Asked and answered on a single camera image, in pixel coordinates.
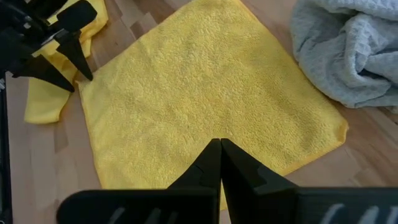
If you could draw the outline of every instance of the black plastic part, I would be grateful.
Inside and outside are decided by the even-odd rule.
[[[74,91],[73,85],[46,59],[31,56],[56,39],[60,43],[57,51],[64,54],[87,79],[93,79],[79,36],[80,29],[92,22],[97,12],[88,1],[80,0],[59,13],[58,21],[50,25],[45,17],[64,3],[64,0],[33,0],[28,4],[24,0],[0,1],[1,73],[10,71],[14,78],[34,77]]]
[[[49,82],[64,90],[74,92],[73,85],[43,55],[31,58],[24,63],[22,70],[11,71],[14,78],[34,77]]]
[[[80,31],[74,33],[61,32],[56,35],[55,40],[60,44],[57,51],[65,55],[87,79],[92,81],[93,74],[81,49],[80,33]]]
[[[214,139],[168,189],[80,192],[61,204],[57,220],[59,224],[217,224],[220,172],[221,142]]]
[[[5,224],[12,224],[12,201],[11,201],[11,171],[8,140],[8,118],[7,118],[7,93],[0,91],[0,177],[1,177],[1,200],[0,200],[0,221]]]
[[[295,195],[288,189],[294,189],[296,185],[268,169],[229,139],[222,139],[221,143],[221,178],[232,223],[264,223],[264,220],[290,223]]]
[[[57,14],[59,26],[69,32],[80,31],[81,28],[94,21],[97,12],[86,0],[80,0]]]
[[[78,193],[61,204],[57,220],[218,223],[220,177],[232,224],[398,223],[398,189],[298,187],[228,139],[211,140],[168,189]]]
[[[57,221],[58,224],[215,224],[214,220],[218,219],[214,216],[215,197],[216,192],[207,188],[80,192],[61,204]]]
[[[57,12],[68,0],[31,0],[29,7],[41,18],[49,18]]]

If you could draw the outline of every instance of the gray towel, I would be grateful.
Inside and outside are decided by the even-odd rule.
[[[398,112],[398,0],[298,0],[291,31],[294,57],[324,94]]]

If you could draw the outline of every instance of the yellow cloth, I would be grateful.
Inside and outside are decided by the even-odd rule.
[[[77,0],[69,0],[60,11],[66,9]],[[96,19],[82,28],[80,42],[85,57],[90,56],[91,37],[108,21],[104,0],[88,0],[97,11]],[[56,16],[49,19],[57,21]],[[77,68],[61,53],[57,52],[58,42],[51,41],[35,55],[42,54],[61,74],[72,82]],[[52,123],[59,120],[61,109],[69,98],[69,92],[45,81],[29,78],[29,91],[25,109],[25,121],[35,124]]]
[[[192,1],[79,89],[106,189],[168,187],[212,138],[285,175],[348,128],[239,0]]]

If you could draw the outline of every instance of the wood surface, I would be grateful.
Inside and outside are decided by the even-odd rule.
[[[110,61],[190,0],[105,0],[109,22],[93,39],[90,67]],[[288,52],[295,0],[243,0]],[[53,224],[60,202],[83,189],[99,189],[78,92],[61,121],[24,122],[25,78],[7,78],[12,202],[15,224]],[[346,144],[287,176],[302,186],[398,186],[398,115],[352,110],[335,103],[348,120]],[[229,223],[227,212],[222,223]]]

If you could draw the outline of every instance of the textured fabric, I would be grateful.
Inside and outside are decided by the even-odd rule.
[[[69,0],[60,11],[66,9],[77,0]],[[97,11],[93,22],[82,28],[80,42],[85,57],[90,56],[91,37],[105,26],[108,15],[104,0],[88,0]],[[53,16],[50,23],[57,21]],[[54,67],[70,82],[76,75],[77,68],[61,53],[57,52],[58,42],[52,41],[35,54],[42,54]],[[52,123],[59,120],[63,106],[69,99],[70,93],[45,81],[29,78],[29,91],[25,109],[25,121],[35,124]]]
[[[285,175],[347,130],[239,0],[188,3],[79,89],[106,189],[168,187],[212,138]]]
[[[398,106],[397,0],[298,0],[291,31],[295,58],[330,98]]]

